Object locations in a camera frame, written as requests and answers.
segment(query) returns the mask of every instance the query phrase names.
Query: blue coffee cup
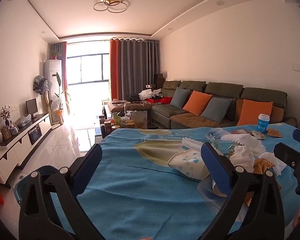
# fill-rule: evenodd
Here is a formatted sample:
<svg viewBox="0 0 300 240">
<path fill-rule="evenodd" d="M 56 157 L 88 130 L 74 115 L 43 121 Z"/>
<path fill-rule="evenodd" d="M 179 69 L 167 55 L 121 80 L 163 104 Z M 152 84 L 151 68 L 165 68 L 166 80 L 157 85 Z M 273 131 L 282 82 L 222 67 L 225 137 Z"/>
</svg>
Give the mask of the blue coffee cup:
<svg viewBox="0 0 300 240">
<path fill-rule="evenodd" d="M 267 114 L 259 114 L 257 130 L 261 133 L 266 133 L 270 117 Z"/>
</svg>

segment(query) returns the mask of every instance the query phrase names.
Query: flower pot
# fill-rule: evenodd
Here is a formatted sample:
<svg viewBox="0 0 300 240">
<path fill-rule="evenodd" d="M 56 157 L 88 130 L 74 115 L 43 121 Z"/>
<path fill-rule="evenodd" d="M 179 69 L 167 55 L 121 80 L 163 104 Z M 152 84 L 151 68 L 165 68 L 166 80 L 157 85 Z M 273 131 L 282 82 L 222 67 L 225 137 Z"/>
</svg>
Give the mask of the flower pot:
<svg viewBox="0 0 300 240">
<path fill-rule="evenodd" d="M 63 125 L 63 120 L 62 120 L 62 110 L 63 110 L 63 109 L 58 109 L 58 110 L 54 111 L 54 112 L 56 113 L 56 115 L 58 116 L 58 118 L 59 118 L 59 124 L 60 124 L 60 125 Z"/>
</svg>

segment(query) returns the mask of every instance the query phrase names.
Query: white cup lid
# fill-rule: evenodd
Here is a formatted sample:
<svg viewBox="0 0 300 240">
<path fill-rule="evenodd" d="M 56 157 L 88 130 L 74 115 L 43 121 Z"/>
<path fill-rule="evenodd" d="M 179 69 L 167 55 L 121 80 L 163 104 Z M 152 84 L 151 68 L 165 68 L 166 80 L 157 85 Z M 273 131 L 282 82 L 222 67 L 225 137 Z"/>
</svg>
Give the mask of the white cup lid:
<svg viewBox="0 0 300 240">
<path fill-rule="evenodd" d="M 270 121 L 270 117 L 267 114 L 259 114 L 258 119 L 265 121 L 265 122 Z"/>
</svg>

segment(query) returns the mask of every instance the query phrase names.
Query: recessed ceiling light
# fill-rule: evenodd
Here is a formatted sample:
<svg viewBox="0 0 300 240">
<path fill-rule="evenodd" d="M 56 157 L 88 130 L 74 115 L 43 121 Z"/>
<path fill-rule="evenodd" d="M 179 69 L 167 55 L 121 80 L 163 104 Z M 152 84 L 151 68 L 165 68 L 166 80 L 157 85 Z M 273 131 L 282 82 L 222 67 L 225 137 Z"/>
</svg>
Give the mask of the recessed ceiling light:
<svg viewBox="0 0 300 240">
<path fill-rule="evenodd" d="M 217 5 L 225 5 L 224 1 L 217 1 Z"/>
</svg>

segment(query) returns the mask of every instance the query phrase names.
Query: white wall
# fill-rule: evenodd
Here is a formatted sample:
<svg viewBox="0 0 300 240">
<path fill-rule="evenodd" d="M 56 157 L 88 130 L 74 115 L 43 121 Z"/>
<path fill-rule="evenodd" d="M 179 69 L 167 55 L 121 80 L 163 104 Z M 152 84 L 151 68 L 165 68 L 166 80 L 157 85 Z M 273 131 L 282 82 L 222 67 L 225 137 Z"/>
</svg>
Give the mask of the white wall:
<svg viewBox="0 0 300 240">
<path fill-rule="evenodd" d="M 229 7 L 160 41 L 166 80 L 229 82 L 288 94 L 287 114 L 300 125 L 300 9 L 283 0 Z"/>
<path fill-rule="evenodd" d="M 26 0 L 2 0 L 0 3 L 0 113 L 5 105 L 17 105 L 12 121 L 26 114 L 25 101 L 36 98 L 39 113 L 41 99 L 33 91 L 35 76 L 43 75 L 48 44 L 39 37 Z"/>
</svg>

